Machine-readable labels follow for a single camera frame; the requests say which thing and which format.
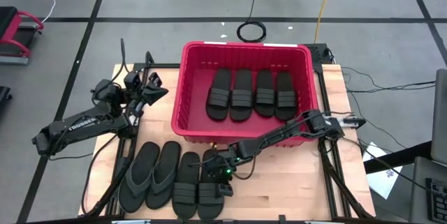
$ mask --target flip-flop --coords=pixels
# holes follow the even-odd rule
[[[290,73],[280,72],[277,75],[277,99],[275,115],[279,120],[288,121],[296,115],[297,98]]]
[[[126,172],[118,191],[118,201],[126,213],[137,211],[145,201],[147,188],[152,182],[152,169],[159,158],[160,147],[146,142]]]
[[[180,144],[175,141],[163,145],[160,160],[152,170],[152,182],[146,195],[146,205],[150,209],[159,209],[171,199],[181,152]]]
[[[179,172],[174,183],[173,209],[182,220],[188,220],[194,216],[197,210],[197,184],[199,167],[191,167],[189,164],[199,163],[197,153],[189,151],[183,154],[180,161]]]
[[[214,150],[207,150],[203,154],[203,160],[209,160],[214,156]],[[197,213],[201,220],[214,220],[224,209],[224,197],[218,192],[219,180],[217,177],[208,176],[202,168],[200,182],[198,184]]]
[[[274,115],[273,74],[270,70],[261,70],[256,77],[255,111],[263,117]]]
[[[230,98],[231,71],[226,68],[217,70],[208,91],[206,111],[209,118],[221,121],[228,114]]]
[[[245,121],[253,110],[251,71],[241,69],[236,72],[235,86],[231,91],[230,118]]]

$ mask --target black cable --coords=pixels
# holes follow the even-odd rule
[[[407,88],[407,89],[405,89],[405,87],[436,83],[436,81],[429,81],[429,82],[416,82],[416,83],[411,83],[411,84],[397,85],[397,86],[394,86],[394,87],[382,87],[382,86],[377,85],[374,82],[374,79],[372,78],[371,75],[368,75],[366,73],[361,73],[360,71],[358,71],[358,70],[356,70],[354,68],[350,68],[350,67],[342,67],[342,69],[352,70],[352,71],[356,72],[359,75],[364,75],[364,76],[368,77],[371,80],[372,85],[374,85],[375,87],[378,88],[378,89],[370,89],[370,90],[363,90],[363,91],[361,91],[361,90],[360,91],[358,91],[358,90],[351,90],[351,92],[353,92],[353,93],[374,93],[374,92],[378,92],[378,91],[400,91],[400,90],[402,90],[402,91],[410,91],[410,90],[419,90],[419,89],[432,88],[432,87],[434,87],[434,85],[428,86],[428,87]]]
[[[115,137],[117,137],[118,134],[113,135],[112,138],[110,138],[96,153],[95,155],[93,155],[93,158],[91,159],[90,165],[89,165],[89,169],[87,170],[87,179],[85,181],[85,185],[84,185],[84,190],[82,191],[82,199],[81,199],[81,209],[82,212],[84,214],[87,213],[87,211],[85,211],[85,205],[84,205],[84,201],[85,201],[85,193],[87,192],[87,187],[89,185],[89,180],[90,180],[90,172],[91,172],[91,168],[93,167],[93,164],[96,160],[96,157],[98,157],[98,154],[101,153],[102,150],[104,150],[111,142],[112,140],[115,139]]]
[[[76,159],[76,158],[85,158],[87,156],[92,155],[93,153],[89,153],[89,154],[85,154],[85,155],[81,155],[81,156],[67,156],[67,157],[60,157],[60,158],[51,158],[49,157],[48,160],[50,161],[55,161],[55,160],[61,160],[61,159]]]
[[[251,176],[253,175],[255,165],[256,165],[256,155],[253,157],[253,165],[251,165],[251,171],[250,171],[250,173],[249,173],[246,177],[241,177],[240,175],[238,175],[238,174],[236,174],[236,173],[233,173],[233,175],[234,175],[236,178],[240,179],[240,180],[247,180],[247,179],[250,179]]]
[[[391,138],[392,138],[398,145],[400,145],[401,147],[403,147],[404,149],[406,149],[406,147],[405,147],[403,144],[401,144],[399,141],[397,141],[396,138],[395,138],[393,135],[391,135],[391,133],[387,132],[386,130],[384,130],[384,129],[382,129],[382,128],[376,126],[376,125],[374,125],[370,120],[366,119],[366,118],[363,116],[362,111],[360,110],[360,105],[358,104],[358,100],[357,100],[356,96],[355,96],[353,93],[351,93],[351,95],[352,95],[352,97],[354,98],[354,101],[356,102],[356,105],[357,105],[357,108],[358,108],[358,114],[359,114],[359,115],[360,115],[366,122],[370,123],[375,129],[377,129],[377,130],[381,130],[381,131],[384,132],[386,135],[390,136],[390,137],[391,137]]]
[[[254,1],[255,0],[253,0],[251,2],[250,15],[248,16],[247,21],[245,21],[243,24],[241,24],[237,28],[237,31],[236,31],[237,37],[239,38],[239,40],[241,40],[244,43],[260,43],[260,42],[264,41],[265,38],[267,37],[267,28],[265,28],[265,25],[262,22],[250,21],[251,14],[253,13]],[[254,25],[254,26],[257,26],[257,27],[261,28],[262,31],[263,31],[263,34],[259,38],[257,38],[257,39],[253,39],[253,40],[245,39],[244,37],[242,37],[240,32],[241,32],[242,28],[247,26],[247,25]]]
[[[425,186],[420,185],[418,182],[414,181],[413,179],[410,179],[410,178],[408,178],[407,176],[403,175],[402,173],[398,172],[396,169],[394,169],[394,168],[393,168],[391,165],[389,165],[387,162],[385,162],[385,161],[381,160],[380,158],[377,158],[376,156],[372,155],[370,152],[368,152],[368,150],[364,149],[364,148],[362,147],[362,145],[361,145],[361,144],[358,144],[356,141],[347,139],[347,138],[345,138],[345,137],[343,137],[342,139],[343,139],[343,140],[347,140],[347,141],[349,141],[349,142],[352,142],[352,143],[358,145],[358,146],[360,147],[360,150],[366,152],[366,153],[369,154],[374,160],[377,160],[380,164],[384,165],[385,167],[387,167],[388,169],[392,170],[392,171],[395,172],[396,174],[402,176],[403,178],[405,178],[406,180],[410,181],[410,182],[413,183],[414,185],[416,185],[416,186],[422,188],[423,190],[427,191],[428,193],[432,193],[432,194],[434,194],[434,195],[436,195],[436,196],[439,196],[439,197],[444,198],[444,196],[440,195],[438,192],[434,192],[434,191],[430,190],[429,188],[426,188]]]
[[[112,77],[112,79],[109,82],[107,82],[107,84],[104,84],[101,88],[99,88],[97,90],[92,90],[93,94],[91,96],[91,103],[93,103],[93,106],[102,109],[105,112],[105,114],[108,115],[112,119],[112,121],[114,121],[115,119],[112,117],[112,115],[110,115],[110,113],[105,108],[101,108],[98,106],[98,104],[94,100],[94,96],[97,95],[98,93],[100,93],[101,91],[103,91],[110,84],[117,84],[117,83],[115,83],[115,80],[118,78],[119,74],[121,74],[121,72],[123,71],[123,68],[126,69],[127,73],[129,73],[129,70],[126,65],[126,53],[125,53],[125,48],[124,48],[124,39],[121,38],[120,41],[121,41],[121,58],[122,59],[121,59],[121,66],[119,67],[117,74],[115,74],[115,76]]]
[[[65,134],[67,134],[67,132],[68,132],[68,130],[70,129],[70,127],[71,127],[71,126],[74,126],[80,119],[83,119],[84,117],[91,117],[92,119],[96,119],[96,120],[98,120],[98,118],[93,117],[93,116],[91,116],[91,115],[81,114],[81,115],[79,116],[78,119],[76,119],[75,121],[73,121],[69,126],[65,127],[65,130],[64,130],[63,133],[61,134],[61,137],[59,137],[59,138],[56,140],[56,142],[55,142],[55,144],[54,144],[52,150],[48,153],[48,157],[49,157],[50,160],[51,160],[51,158],[50,158],[51,155],[55,155],[55,154],[56,154],[55,151],[57,150],[57,148],[58,148],[58,146],[59,146],[59,143],[61,142],[61,140],[62,140],[62,138],[65,136]]]
[[[390,154],[393,154],[393,153],[394,153],[394,151],[388,150],[388,149],[386,149],[386,148],[379,147],[379,146],[377,146],[377,145],[368,144],[368,143],[366,143],[364,140],[362,140],[362,139],[359,138],[359,137],[357,137],[357,139],[358,139],[358,141],[362,142],[365,146],[368,146],[368,147],[376,147],[376,148],[378,148],[378,149],[382,149],[382,150],[384,150],[384,151],[388,151]]]

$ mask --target red plastic basket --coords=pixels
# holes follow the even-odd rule
[[[276,117],[269,119],[253,112],[249,119],[237,123],[228,116],[224,121],[213,121],[207,116],[205,105],[208,89],[218,68],[252,71],[254,87],[259,70],[270,69],[274,77],[278,71],[288,71],[298,93],[298,114],[317,109],[312,57],[303,45],[274,45],[255,43],[190,42],[183,48],[179,80],[171,126],[173,131],[190,142],[230,144],[243,138],[258,137],[283,124]],[[294,137],[279,146],[293,147],[309,141]]]

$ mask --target wooden tabletop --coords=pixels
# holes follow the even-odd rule
[[[132,69],[133,65],[129,64],[128,68]],[[118,69],[119,65],[116,65],[114,73]],[[174,134],[170,127],[179,70],[164,68],[152,71],[159,74],[163,80],[163,87],[167,88],[169,93],[153,106],[145,107],[145,113],[140,122],[136,153],[147,141],[155,142],[162,147],[164,142],[174,140],[181,144],[183,153],[194,151],[202,156],[203,152],[210,148],[208,144],[187,142],[183,137]],[[323,74],[331,110],[350,112],[351,108],[340,66],[324,65]],[[122,80],[124,76],[125,73],[122,73],[117,81]],[[315,83],[318,105],[320,110],[323,110],[317,76],[315,76]],[[355,130],[344,129],[344,132],[346,138],[357,140]],[[95,152],[111,137],[112,134],[99,136],[96,139]],[[118,141],[118,139],[114,140],[98,155],[91,169],[85,197],[87,211],[95,205],[110,185]],[[358,146],[340,140],[338,147],[346,185],[366,211],[375,216]],[[248,174],[250,169],[251,163],[237,168],[238,173],[242,176]],[[333,185],[337,212],[339,216],[342,216],[339,191],[335,183]],[[316,142],[305,142],[299,147],[293,148],[271,147],[265,149],[256,159],[256,169],[252,178],[246,181],[234,179],[231,181],[231,186],[234,196],[225,197],[225,207],[217,219],[278,220],[278,215],[283,214],[290,221],[330,220],[323,166]],[[126,218],[177,219],[177,216],[170,202],[158,210],[148,209],[143,203],[137,212],[126,214]]]

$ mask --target metal bracket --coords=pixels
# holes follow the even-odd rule
[[[323,116],[324,119],[329,119],[329,118],[333,118],[331,116]],[[359,119],[355,116],[349,116],[343,119],[338,119],[338,123],[340,124],[340,127],[342,128],[352,128],[352,129],[359,129],[360,127],[362,127],[365,123],[366,120],[364,119]]]

